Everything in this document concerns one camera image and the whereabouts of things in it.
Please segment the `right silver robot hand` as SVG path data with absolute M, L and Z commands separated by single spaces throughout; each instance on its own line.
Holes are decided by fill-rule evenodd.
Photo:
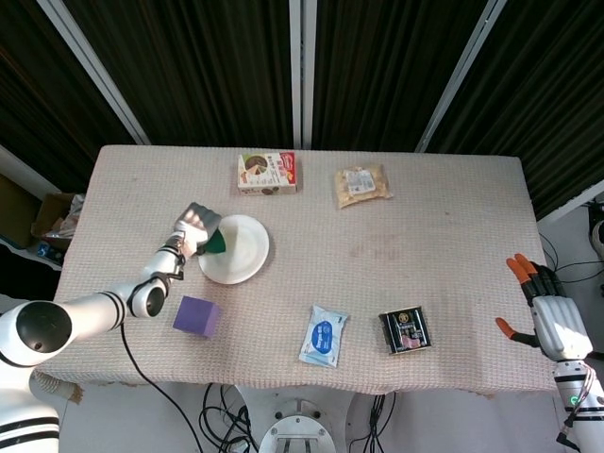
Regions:
M 499 330 L 511 341 L 538 348 L 554 362 L 579 361 L 594 353 L 592 342 L 574 299 L 568 297 L 556 273 L 517 253 L 506 259 L 528 303 L 531 334 L 521 333 L 501 317 Z

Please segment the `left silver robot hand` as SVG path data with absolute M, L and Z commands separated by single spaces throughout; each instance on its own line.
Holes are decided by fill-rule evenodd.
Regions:
M 205 253 L 226 251 L 226 241 L 219 230 L 222 216 L 196 202 L 178 217 L 172 236 L 180 253 L 189 259 Z

